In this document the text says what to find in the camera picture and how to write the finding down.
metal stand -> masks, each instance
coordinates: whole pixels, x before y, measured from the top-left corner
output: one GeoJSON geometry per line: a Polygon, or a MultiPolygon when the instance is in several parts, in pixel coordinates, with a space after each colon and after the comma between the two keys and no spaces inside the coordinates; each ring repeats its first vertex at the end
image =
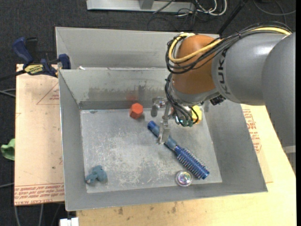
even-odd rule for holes
{"type": "MultiPolygon", "coordinates": [[[[87,0],[88,10],[119,10],[155,12],[166,5],[161,0],[87,0]]],[[[180,9],[193,9],[190,2],[171,2],[162,12],[175,13],[180,9]]]]}

black wire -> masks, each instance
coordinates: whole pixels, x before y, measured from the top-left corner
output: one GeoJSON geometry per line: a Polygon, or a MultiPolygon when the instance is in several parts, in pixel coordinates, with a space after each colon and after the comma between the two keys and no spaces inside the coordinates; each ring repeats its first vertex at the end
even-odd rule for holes
{"type": "Polygon", "coordinates": [[[161,12],[163,9],[165,9],[169,4],[171,4],[174,0],[170,0],[166,5],[164,5],[163,7],[161,7],[160,9],[158,9],[157,11],[153,12],[152,14],[156,14],[161,12]]]}
{"type": "Polygon", "coordinates": [[[268,11],[266,11],[266,10],[263,10],[261,7],[259,7],[258,4],[255,2],[255,0],[253,0],[253,3],[254,3],[254,5],[255,5],[261,12],[264,12],[264,13],[269,14],[269,15],[283,16],[283,15],[294,14],[294,13],[296,12],[296,10],[293,10],[293,11],[291,11],[291,12],[284,13],[282,7],[280,7],[282,13],[270,13],[270,12],[268,12],[268,11]]]}
{"type": "Polygon", "coordinates": [[[173,97],[170,95],[169,93],[169,85],[170,85],[170,80],[171,80],[171,77],[172,77],[172,74],[169,74],[169,76],[167,77],[166,79],[166,85],[165,85],[165,93],[166,93],[166,97],[167,97],[167,100],[168,102],[170,103],[170,105],[173,107],[174,109],[174,113],[176,114],[176,117],[174,118],[175,122],[177,124],[181,124],[183,127],[186,127],[188,125],[184,125],[180,119],[180,115],[179,113],[181,113],[184,117],[185,117],[185,120],[187,121],[193,121],[193,118],[192,118],[192,114],[190,112],[188,112],[183,106],[179,105],[179,103],[177,103],[173,97]]]}
{"type": "MultiPolygon", "coordinates": [[[[260,23],[260,24],[254,24],[251,25],[241,31],[239,31],[237,34],[233,34],[230,36],[224,36],[224,37],[219,37],[217,39],[223,38],[223,41],[221,41],[219,44],[217,44],[215,47],[213,47],[212,49],[210,49],[208,52],[205,52],[203,55],[201,55],[198,59],[196,59],[194,62],[187,64],[187,65],[183,65],[183,66],[179,66],[177,64],[177,66],[171,65],[169,63],[169,57],[168,57],[168,53],[171,47],[171,44],[174,40],[171,40],[167,43],[167,52],[166,52],[166,66],[167,69],[169,70],[170,73],[174,73],[174,74],[182,74],[182,73],[186,73],[192,69],[198,69],[200,67],[202,67],[204,64],[206,64],[209,60],[205,61],[203,64],[201,64],[199,67],[195,68],[196,64],[198,62],[200,62],[201,60],[205,59],[206,57],[208,57],[209,55],[215,53],[215,52],[220,52],[222,49],[224,49],[226,46],[231,46],[233,43],[237,42],[239,39],[244,38],[246,36],[249,36],[251,34],[256,34],[256,33],[277,33],[274,31],[270,31],[270,30],[261,30],[261,31],[253,31],[255,28],[261,28],[261,27],[267,27],[266,25],[267,23],[260,23]]],[[[285,29],[290,31],[290,29],[286,26],[283,25],[282,23],[268,23],[268,27],[276,27],[276,28],[281,28],[281,29],[285,29]]]]}

cable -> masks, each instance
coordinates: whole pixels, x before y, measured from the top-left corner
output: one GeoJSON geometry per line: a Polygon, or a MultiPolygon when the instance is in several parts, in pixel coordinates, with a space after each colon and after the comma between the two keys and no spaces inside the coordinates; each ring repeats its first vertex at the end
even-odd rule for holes
{"type": "MultiPolygon", "coordinates": [[[[44,204],[41,204],[41,210],[40,210],[40,217],[39,217],[39,224],[38,224],[38,226],[41,226],[41,223],[42,223],[43,209],[44,209],[44,204]]],[[[17,221],[18,226],[21,226],[16,206],[15,206],[15,217],[16,217],[16,221],[17,221]]]]}
{"type": "MultiPolygon", "coordinates": [[[[274,31],[274,32],[282,33],[282,34],[286,34],[286,35],[289,35],[291,33],[291,32],[289,32],[289,31],[287,31],[285,29],[276,28],[276,27],[258,27],[258,28],[254,28],[252,31],[263,31],[263,30],[265,30],[265,31],[274,31]]],[[[203,48],[201,48],[201,49],[199,49],[199,50],[197,50],[197,51],[195,51],[195,52],[193,52],[193,53],[191,53],[189,55],[186,55],[186,56],[184,56],[182,58],[178,58],[178,59],[174,58],[172,56],[172,52],[173,52],[176,44],[179,41],[183,40],[184,38],[187,38],[187,37],[192,36],[192,35],[194,35],[194,33],[181,33],[181,34],[178,35],[178,37],[176,37],[172,41],[170,49],[167,51],[168,52],[168,58],[169,58],[170,61],[172,61],[173,63],[182,63],[182,62],[185,62],[185,61],[191,59],[192,57],[194,57],[195,55],[197,55],[199,53],[207,52],[208,50],[214,48],[216,45],[218,45],[220,42],[223,41],[222,38],[215,39],[213,42],[211,42],[207,46],[205,46],[205,47],[203,47],[203,48]]]]}
{"type": "Polygon", "coordinates": [[[43,209],[44,209],[44,204],[41,205],[41,211],[40,211],[40,218],[39,218],[38,226],[41,226],[41,223],[42,223],[43,209]]]}
{"type": "Polygon", "coordinates": [[[0,188],[4,188],[4,187],[7,187],[7,186],[12,186],[13,184],[15,184],[15,183],[3,184],[3,185],[0,185],[0,188]]]}
{"type": "Polygon", "coordinates": [[[270,12],[268,12],[268,11],[263,10],[261,7],[259,7],[259,6],[256,4],[255,0],[253,0],[253,3],[255,4],[255,6],[256,6],[261,12],[264,12],[264,13],[270,14],[270,15],[274,15],[274,16],[285,16],[285,15],[290,15],[290,14],[293,14],[293,13],[296,12],[296,10],[293,10],[293,11],[287,12],[287,13],[270,13],[270,12]]]}
{"type": "Polygon", "coordinates": [[[0,90],[0,94],[4,94],[4,95],[11,96],[11,97],[14,97],[14,98],[16,97],[15,95],[10,94],[10,93],[7,93],[7,92],[4,91],[4,90],[3,90],[3,91],[0,90]]]}
{"type": "Polygon", "coordinates": [[[230,36],[226,37],[219,37],[215,40],[213,40],[211,43],[209,43],[207,46],[203,47],[202,49],[199,49],[187,56],[184,56],[182,58],[175,58],[172,54],[174,52],[175,46],[178,42],[182,41],[183,39],[194,35],[193,33],[180,33],[177,37],[174,37],[173,40],[169,41],[167,43],[167,52],[166,52],[166,66],[167,69],[174,74],[182,74],[186,73],[187,71],[190,71],[192,69],[198,69],[202,67],[204,64],[206,64],[209,60],[205,61],[205,58],[210,56],[213,53],[219,53],[221,52],[225,47],[231,46],[235,42],[237,42],[239,39],[249,36],[251,34],[256,33],[280,33],[289,35],[292,33],[292,31],[286,26],[285,24],[281,23],[261,23],[261,24],[255,24],[251,25],[236,34],[232,34],[230,36]],[[199,56],[194,62],[179,66],[180,63],[186,62],[189,59],[193,58],[194,56],[198,55],[199,53],[203,53],[201,56],[199,56]],[[202,64],[199,65],[197,68],[195,68],[196,64],[198,64],[200,61],[202,61],[202,64]]]}
{"type": "Polygon", "coordinates": [[[196,3],[196,7],[200,8],[200,9],[197,9],[197,12],[209,14],[209,15],[212,15],[212,16],[221,16],[227,10],[227,0],[222,0],[222,3],[224,4],[224,8],[219,13],[214,13],[216,11],[216,9],[217,9],[217,1],[216,0],[213,0],[213,2],[214,2],[214,8],[210,8],[210,9],[205,9],[203,6],[201,6],[200,5],[200,0],[194,0],[194,1],[196,3]]]}
{"type": "Polygon", "coordinates": [[[174,0],[170,0],[166,5],[164,5],[163,7],[161,7],[160,9],[158,9],[157,11],[153,12],[152,14],[156,14],[161,12],[163,9],[165,9],[169,4],[171,4],[174,0]]]}
{"type": "Polygon", "coordinates": [[[58,205],[58,207],[57,207],[57,209],[56,209],[56,211],[55,211],[55,215],[53,216],[53,219],[52,219],[52,222],[51,222],[51,225],[50,225],[50,226],[53,226],[53,224],[55,223],[56,216],[57,216],[57,214],[58,214],[58,211],[59,211],[60,207],[61,207],[61,204],[58,205]]]}
{"type": "Polygon", "coordinates": [[[21,226],[20,220],[19,220],[19,217],[18,217],[18,211],[17,211],[17,207],[16,207],[16,206],[15,206],[15,217],[16,217],[16,221],[17,221],[18,226],[21,226]]]}

black cable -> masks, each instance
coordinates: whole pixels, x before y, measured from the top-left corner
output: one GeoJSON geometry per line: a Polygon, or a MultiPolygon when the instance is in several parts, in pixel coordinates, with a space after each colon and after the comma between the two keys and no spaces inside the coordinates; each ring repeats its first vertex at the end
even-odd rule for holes
{"type": "Polygon", "coordinates": [[[25,70],[21,70],[21,71],[18,71],[18,72],[9,74],[9,75],[2,76],[2,77],[0,77],[0,81],[4,81],[4,80],[7,80],[9,78],[16,77],[16,76],[18,76],[20,74],[23,74],[23,73],[26,73],[25,70]]]}
{"type": "Polygon", "coordinates": [[[161,12],[163,9],[165,9],[169,4],[171,4],[174,0],[170,0],[166,5],[164,5],[163,7],[161,7],[160,9],[158,9],[157,11],[153,12],[152,14],[156,14],[161,12]]]}
{"type": "Polygon", "coordinates": [[[256,4],[255,0],[253,0],[253,3],[254,3],[254,5],[255,5],[261,12],[264,12],[264,13],[270,14],[270,15],[274,15],[274,16],[290,15],[290,14],[293,14],[293,13],[296,12],[296,10],[293,10],[293,11],[291,11],[291,12],[284,13],[283,10],[282,10],[282,8],[281,8],[281,6],[280,6],[280,4],[278,4],[278,5],[280,6],[280,9],[282,10],[282,13],[270,13],[270,12],[268,12],[268,11],[266,11],[266,10],[263,10],[261,7],[259,7],[259,6],[256,4]]]}
{"type": "Polygon", "coordinates": [[[161,12],[162,10],[164,10],[169,4],[171,4],[173,1],[175,0],[170,0],[166,5],[164,5],[163,7],[161,7],[160,9],[158,9],[157,11],[153,12],[150,19],[148,20],[147,24],[146,24],[146,27],[147,27],[147,30],[150,31],[150,23],[151,21],[155,20],[155,19],[163,19],[167,22],[169,22],[173,27],[174,29],[179,32],[180,30],[170,21],[168,20],[166,17],[155,17],[155,15],[159,12],[161,12]]]}
{"type": "Polygon", "coordinates": [[[255,25],[251,25],[241,31],[239,31],[236,34],[227,36],[227,37],[219,37],[217,39],[223,38],[223,41],[221,41],[219,44],[217,44],[215,47],[213,47],[212,49],[210,49],[209,51],[205,52],[203,55],[201,55],[197,60],[195,60],[194,62],[184,65],[184,66],[179,66],[177,64],[177,66],[175,65],[171,65],[169,63],[169,57],[168,57],[168,53],[171,47],[171,44],[174,40],[171,40],[167,43],[167,52],[166,52],[166,66],[167,69],[169,70],[170,73],[174,73],[174,74],[182,74],[182,73],[186,73],[192,69],[198,69],[200,67],[202,67],[204,64],[206,64],[208,61],[205,61],[203,64],[201,64],[199,67],[195,68],[196,64],[198,62],[200,62],[201,60],[204,60],[206,57],[208,57],[209,55],[213,54],[213,53],[219,53],[221,50],[223,50],[226,46],[231,46],[233,43],[237,42],[239,39],[244,38],[245,36],[249,36],[251,34],[256,34],[256,33],[277,33],[275,31],[271,31],[271,30],[259,30],[259,31],[254,31],[254,29],[256,28],[262,28],[262,27],[276,27],[276,28],[281,28],[283,29],[283,24],[282,23],[269,23],[269,26],[265,25],[266,23],[260,23],[260,24],[255,24],[255,25]]]}

